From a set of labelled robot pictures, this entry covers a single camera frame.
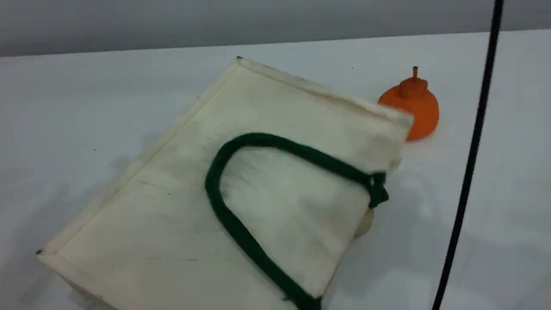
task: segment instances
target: beige object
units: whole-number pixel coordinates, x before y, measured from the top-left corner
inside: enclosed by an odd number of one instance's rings
[[[203,182],[217,150],[267,132],[366,172],[390,171],[411,124],[398,111],[238,58],[38,257],[120,310],[294,309],[214,216]],[[326,291],[369,203],[359,185],[274,149],[237,153],[221,191],[313,296]]]

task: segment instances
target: green knot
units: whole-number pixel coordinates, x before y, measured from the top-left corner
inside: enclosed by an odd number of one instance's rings
[[[369,202],[369,208],[373,209],[381,202],[388,200],[388,193],[384,187],[386,181],[386,174],[384,172],[376,172],[369,176],[367,189],[371,197]]]

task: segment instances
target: orange toy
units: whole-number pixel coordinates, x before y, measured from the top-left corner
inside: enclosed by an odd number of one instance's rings
[[[384,93],[379,103],[404,110],[415,116],[408,140],[424,138],[438,125],[438,101],[428,90],[429,83],[417,77],[417,67],[413,67],[413,77],[407,78]]]

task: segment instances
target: bag handle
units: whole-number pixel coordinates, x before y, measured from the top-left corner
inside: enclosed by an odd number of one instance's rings
[[[374,208],[379,203],[388,200],[388,194],[383,187],[385,173],[367,174],[320,152],[309,146],[301,145],[285,138],[268,133],[247,133],[241,135],[220,148],[210,166],[205,179],[205,189],[210,205],[216,217],[228,231],[238,246],[255,262],[255,264],[283,291],[299,310],[320,310],[321,296],[312,297],[300,287],[291,277],[274,263],[248,229],[231,212],[220,192],[222,172],[230,158],[243,147],[273,147],[303,158],[310,163],[337,174],[345,179],[361,184],[369,193],[369,207]]]

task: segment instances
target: gray wall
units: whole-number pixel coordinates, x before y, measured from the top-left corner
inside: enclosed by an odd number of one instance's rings
[[[0,0],[0,56],[457,33],[492,0]],[[550,0],[506,0],[504,29],[551,28]]]

